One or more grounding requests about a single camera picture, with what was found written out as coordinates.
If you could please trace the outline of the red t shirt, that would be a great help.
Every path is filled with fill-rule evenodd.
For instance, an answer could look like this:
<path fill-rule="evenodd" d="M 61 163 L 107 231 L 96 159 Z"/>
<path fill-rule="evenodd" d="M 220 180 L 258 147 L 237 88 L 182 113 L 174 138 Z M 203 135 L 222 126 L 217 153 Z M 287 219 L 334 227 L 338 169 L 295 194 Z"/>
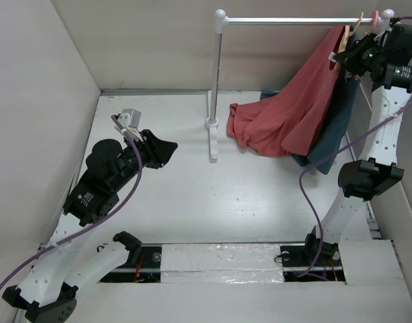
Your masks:
<path fill-rule="evenodd" d="M 226 135 L 240 148 L 265 157 L 307 154 L 318 139 L 340 74 L 331 56 L 348 32 L 345 26 L 332 28 L 277 95 L 231 104 Z"/>

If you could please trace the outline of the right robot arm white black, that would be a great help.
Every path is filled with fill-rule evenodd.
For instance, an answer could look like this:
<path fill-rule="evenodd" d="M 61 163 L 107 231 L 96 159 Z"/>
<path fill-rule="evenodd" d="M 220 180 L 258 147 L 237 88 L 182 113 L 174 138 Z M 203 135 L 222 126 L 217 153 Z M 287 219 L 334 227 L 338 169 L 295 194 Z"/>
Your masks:
<path fill-rule="evenodd" d="M 353 216 L 403 178 L 404 171 L 397 166 L 397 143 L 412 96 L 412 26 L 393 19 L 382 33 L 368 34 L 333 58 L 353 75 L 370 74 L 372 114 L 359 159 L 342 166 L 339 193 L 306 236 L 301 253 L 308 264 L 331 258 Z"/>

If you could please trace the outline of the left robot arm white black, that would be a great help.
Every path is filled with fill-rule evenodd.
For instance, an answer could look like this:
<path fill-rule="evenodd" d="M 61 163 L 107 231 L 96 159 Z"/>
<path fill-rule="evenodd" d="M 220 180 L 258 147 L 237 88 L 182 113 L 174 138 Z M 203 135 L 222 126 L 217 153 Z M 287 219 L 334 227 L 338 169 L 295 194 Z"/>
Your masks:
<path fill-rule="evenodd" d="M 178 147 L 148 129 L 141 131 L 138 140 L 125 135 L 124 141 L 126 147 L 115 139 L 103 139 L 93 146 L 85 161 L 86 171 L 63 205 L 53 237 L 32 259 L 28 276 L 3 292 L 10 306 L 25 311 L 28 322 L 66 322 L 82 289 L 118 266 L 131 267 L 140 261 L 141 241 L 122 231 L 85 264 L 74 267 L 92 231 L 125 205 L 118 192 L 133 178 L 138 184 L 143 168 L 164 167 Z"/>

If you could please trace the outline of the beige wooden hanger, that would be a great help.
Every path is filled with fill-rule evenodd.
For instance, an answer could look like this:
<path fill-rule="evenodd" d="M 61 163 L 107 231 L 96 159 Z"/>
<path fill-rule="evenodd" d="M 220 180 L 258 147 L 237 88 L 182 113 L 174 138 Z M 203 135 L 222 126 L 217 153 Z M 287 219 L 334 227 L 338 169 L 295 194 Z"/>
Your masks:
<path fill-rule="evenodd" d="M 360 16 L 359 16 L 359 19 L 358 19 L 356 25 L 354 25 L 354 27 L 347 26 L 347 25 L 344 26 L 343 35 L 341 37 L 341 41 L 340 41 L 338 49 L 337 49 L 338 53 L 343 52 L 346 49 L 349 38 L 356 33 L 356 31 L 359 28 L 363 18 L 364 18 L 364 12 L 362 11 Z"/>

